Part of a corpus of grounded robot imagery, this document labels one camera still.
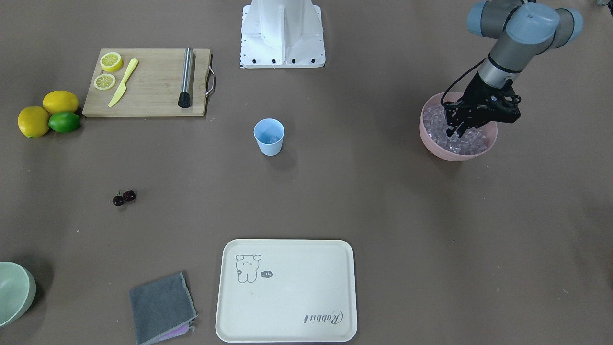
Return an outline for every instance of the black cable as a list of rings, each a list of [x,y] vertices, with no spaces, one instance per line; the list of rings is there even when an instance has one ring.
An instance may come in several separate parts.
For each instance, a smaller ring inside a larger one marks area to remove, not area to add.
[[[447,96],[447,94],[449,93],[449,90],[451,90],[452,87],[454,87],[455,84],[457,84],[460,80],[462,80],[464,77],[466,77],[467,74],[469,74],[470,72],[472,72],[475,68],[479,67],[480,64],[483,63],[483,61],[485,61],[485,59],[479,61],[478,64],[474,65],[473,67],[471,67],[468,71],[464,72],[464,74],[462,74],[461,77],[459,77],[458,79],[455,80],[455,82],[451,83],[451,85],[447,88],[447,90],[445,91],[445,93],[443,93],[443,97],[441,97],[441,106],[443,108],[447,108],[445,106],[445,104],[443,103],[443,100],[445,99],[445,96]]]

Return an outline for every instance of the green bowl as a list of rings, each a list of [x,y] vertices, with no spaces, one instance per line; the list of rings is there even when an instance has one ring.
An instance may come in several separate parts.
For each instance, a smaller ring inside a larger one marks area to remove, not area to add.
[[[0,327],[19,319],[34,300],[36,283],[25,268],[0,262]]]

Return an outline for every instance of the lime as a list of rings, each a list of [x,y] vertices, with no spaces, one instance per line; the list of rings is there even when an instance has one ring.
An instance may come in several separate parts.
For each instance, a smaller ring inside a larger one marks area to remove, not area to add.
[[[49,130],[49,113],[43,107],[27,107],[19,113],[17,125],[23,135],[34,139]]]
[[[79,126],[81,119],[73,112],[62,111],[49,118],[49,127],[56,132],[72,132]]]
[[[119,53],[110,52],[106,53],[100,58],[100,66],[107,72],[119,71],[123,66],[123,60]]]
[[[53,91],[42,100],[42,106],[51,114],[62,111],[74,112],[78,109],[78,98],[68,91]]]
[[[94,87],[98,90],[108,90],[115,86],[115,76],[112,74],[103,73],[94,79]]]

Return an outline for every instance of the dark berry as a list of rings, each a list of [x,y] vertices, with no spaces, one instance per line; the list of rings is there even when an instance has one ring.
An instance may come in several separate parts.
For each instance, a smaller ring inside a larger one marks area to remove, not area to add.
[[[123,199],[125,201],[132,201],[136,199],[136,193],[134,193],[133,190],[128,190],[126,192],[123,192]]]
[[[115,206],[123,205],[123,198],[121,197],[121,195],[118,195],[118,196],[113,198],[113,205],[115,205]]]

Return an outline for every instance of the lemon slice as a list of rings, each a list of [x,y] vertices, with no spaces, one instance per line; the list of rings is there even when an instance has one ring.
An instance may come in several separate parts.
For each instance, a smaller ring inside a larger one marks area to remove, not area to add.
[[[119,53],[110,52],[106,53],[100,58],[100,66],[107,72],[119,71],[123,66],[123,60]]]
[[[98,90],[108,90],[115,85],[115,76],[112,74],[101,74],[94,79],[94,87]]]

